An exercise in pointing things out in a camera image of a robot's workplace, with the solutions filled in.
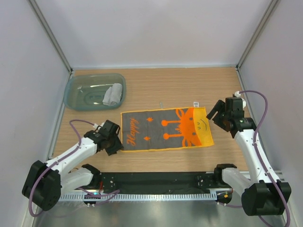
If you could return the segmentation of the grey orange towel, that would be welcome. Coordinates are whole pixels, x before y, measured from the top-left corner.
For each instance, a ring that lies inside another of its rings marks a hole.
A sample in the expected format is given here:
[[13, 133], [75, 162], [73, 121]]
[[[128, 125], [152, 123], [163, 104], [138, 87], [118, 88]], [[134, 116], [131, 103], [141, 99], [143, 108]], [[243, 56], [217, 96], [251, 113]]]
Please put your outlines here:
[[205, 107], [121, 113], [124, 152], [204, 148], [214, 145]]

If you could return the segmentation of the grey panda towel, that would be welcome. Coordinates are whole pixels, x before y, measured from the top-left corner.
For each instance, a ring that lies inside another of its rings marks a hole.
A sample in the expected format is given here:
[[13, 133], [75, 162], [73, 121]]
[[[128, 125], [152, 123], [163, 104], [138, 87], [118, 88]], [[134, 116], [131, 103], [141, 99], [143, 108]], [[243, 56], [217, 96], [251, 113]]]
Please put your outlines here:
[[123, 86], [122, 84], [113, 84], [106, 92], [102, 103], [107, 106], [115, 106], [120, 103], [122, 97]]

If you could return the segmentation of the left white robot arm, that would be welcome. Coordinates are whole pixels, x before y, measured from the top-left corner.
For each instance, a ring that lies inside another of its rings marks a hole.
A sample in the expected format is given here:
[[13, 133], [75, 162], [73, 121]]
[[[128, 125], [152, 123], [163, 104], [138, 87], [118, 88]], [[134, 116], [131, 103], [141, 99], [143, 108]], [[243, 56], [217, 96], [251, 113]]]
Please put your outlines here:
[[70, 191], [83, 190], [84, 187], [96, 189], [101, 183], [101, 172], [90, 164], [79, 169], [76, 166], [102, 150], [110, 156], [123, 148], [118, 124], [110, 120], [102, 124], [92, 123], [93, 129], [81, 136], [74, 122], [71, 120], [69, 124], [78, 142], [59, 156], [46, 162], [38, 160], [30, 167], [22, 194], [28, 198], [28, 211], [33, 217], [38, 216], [33, 205], [49, 211], [62, 195]]

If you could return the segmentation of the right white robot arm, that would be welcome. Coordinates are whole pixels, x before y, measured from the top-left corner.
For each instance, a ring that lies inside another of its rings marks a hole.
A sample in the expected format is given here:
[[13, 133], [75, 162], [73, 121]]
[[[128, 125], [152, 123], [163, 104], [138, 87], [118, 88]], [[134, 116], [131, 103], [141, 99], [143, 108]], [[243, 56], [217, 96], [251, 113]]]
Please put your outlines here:
[[214, 184], [218, 187], [229, 185], [237, 192], [248, 216], [282, 215], [291, 187], [272, 169], [260, 144], [254, 120], [244, 116], [244, 102], [235, 96], [218, 100], [206, 117], [231, 134], [243, 152], [250, 178], [241, 174], [234, 164], [218, 164], [214, 169]]

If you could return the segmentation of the teal plastic container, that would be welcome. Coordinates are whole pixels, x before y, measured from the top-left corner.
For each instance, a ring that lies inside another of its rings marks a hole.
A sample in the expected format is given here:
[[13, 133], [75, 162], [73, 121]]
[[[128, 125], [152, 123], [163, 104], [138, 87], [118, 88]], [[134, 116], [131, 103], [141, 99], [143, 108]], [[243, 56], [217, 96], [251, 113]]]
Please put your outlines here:
[[[115, 83], [122, 84], [120, 103], [107, 106], [102, 103], [105, 92]], [[63, 102], [76, 111], [101, 111], [119, 108], [126, 97], [126, 80], [119, 73], [101, 73], [75, 76], [65, 87]]]

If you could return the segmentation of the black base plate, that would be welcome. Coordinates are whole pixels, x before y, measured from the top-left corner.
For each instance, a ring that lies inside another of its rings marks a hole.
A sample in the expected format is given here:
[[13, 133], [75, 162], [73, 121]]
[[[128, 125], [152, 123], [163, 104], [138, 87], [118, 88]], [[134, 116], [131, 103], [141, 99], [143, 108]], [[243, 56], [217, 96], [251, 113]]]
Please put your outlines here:
[[119, 189], [123, 193], [138, 193], [140, 190], [160, 190], [161, 193], [181, 189], [208, 190], [214, 188], [230, 188], [219, 180], [213, 172], [147, 172], [147, 173], [114, 173], [103, 172], [93, 177], [90, 189], [113, 191]]

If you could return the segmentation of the aluminium rail frame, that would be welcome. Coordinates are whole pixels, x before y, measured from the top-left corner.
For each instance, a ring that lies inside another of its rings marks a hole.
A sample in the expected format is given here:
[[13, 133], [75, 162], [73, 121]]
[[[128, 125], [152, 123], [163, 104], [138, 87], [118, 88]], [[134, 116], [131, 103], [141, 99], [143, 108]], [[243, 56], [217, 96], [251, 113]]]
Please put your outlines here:
[[78, 118], [120, 123], [131, 110], [198, 102], [212, 109], [235, 91], [262, 121], [272, 167], [292, 188], [291, 226], [303, 224], [303, 3], [282, 0], [253, 48], [246, 47], [268, 0], [39, 0], [75, 75], [120, 73], [127, 92], [114, 110], [66, 109]]

